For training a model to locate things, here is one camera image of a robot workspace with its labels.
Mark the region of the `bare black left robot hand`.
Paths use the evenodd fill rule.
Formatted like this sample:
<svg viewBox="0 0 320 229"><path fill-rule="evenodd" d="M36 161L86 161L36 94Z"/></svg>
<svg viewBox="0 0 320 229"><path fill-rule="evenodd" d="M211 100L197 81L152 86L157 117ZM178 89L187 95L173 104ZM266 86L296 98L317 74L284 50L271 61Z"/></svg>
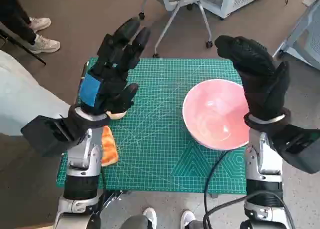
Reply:
<svg viewBox="0 0 320 229"><path fill-rule="evenodd" d="M133 104L138 85L128 84L129 70L140 61L151 31L140 28L140 20L125 21L113 34L106 34L98 51L97 60L85 74L80 85L80 108L88 114L120 113Z"/></svg>

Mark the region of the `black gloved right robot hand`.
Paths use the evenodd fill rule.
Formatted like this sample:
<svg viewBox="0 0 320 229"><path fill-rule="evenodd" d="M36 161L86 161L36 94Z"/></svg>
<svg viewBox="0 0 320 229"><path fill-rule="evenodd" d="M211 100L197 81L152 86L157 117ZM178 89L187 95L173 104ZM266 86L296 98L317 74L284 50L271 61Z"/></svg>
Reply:
<svg viewBox="0 0 320 229"><path fill-rule="evenodd" d="M289 63L276 63L266 47L243 36L220 35L214 44L218 55L232 61L238 72L250 114L263 121L282 115L290 84Z"/></svg>

